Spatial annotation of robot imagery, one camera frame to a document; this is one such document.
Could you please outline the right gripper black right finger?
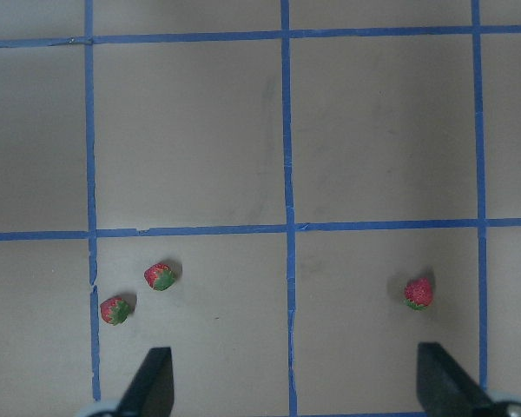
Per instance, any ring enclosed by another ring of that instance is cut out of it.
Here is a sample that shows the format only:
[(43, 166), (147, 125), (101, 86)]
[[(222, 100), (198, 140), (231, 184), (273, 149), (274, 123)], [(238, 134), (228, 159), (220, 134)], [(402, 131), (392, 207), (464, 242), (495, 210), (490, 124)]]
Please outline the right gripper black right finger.
[(491, 416), (493, 401), (437, 342), (417, 349), (417, 399), (427, 416)]

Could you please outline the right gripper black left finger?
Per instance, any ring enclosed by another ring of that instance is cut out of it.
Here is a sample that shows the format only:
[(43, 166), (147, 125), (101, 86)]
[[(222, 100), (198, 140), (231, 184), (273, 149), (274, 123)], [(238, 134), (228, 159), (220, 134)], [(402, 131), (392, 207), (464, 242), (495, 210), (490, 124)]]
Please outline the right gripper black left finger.
[(170, 416), (174, 403), (171, 348), (153, 347), (118, 403), (114, 416)]

